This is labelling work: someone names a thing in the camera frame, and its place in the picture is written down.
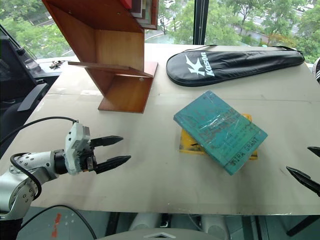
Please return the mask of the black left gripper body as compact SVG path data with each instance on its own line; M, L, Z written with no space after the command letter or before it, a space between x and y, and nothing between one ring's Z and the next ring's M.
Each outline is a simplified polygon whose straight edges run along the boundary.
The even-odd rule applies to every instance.
M80 169L82 172L91 172L96 169L97 161L94 154L94 149L94 146L88 144L77 153Z

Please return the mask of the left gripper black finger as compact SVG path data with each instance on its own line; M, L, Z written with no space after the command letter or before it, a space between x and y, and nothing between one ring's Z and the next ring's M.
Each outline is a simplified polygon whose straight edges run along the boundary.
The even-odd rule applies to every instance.
M131 155L112 157L105 162L97 164L94 167L94 171L96 174L101 174L101 173L110 171L126 163L131 157L132 157Z
M123 137L115 135L94 138L90 140L90 146L92 148L110 146L122 141L123 139Z

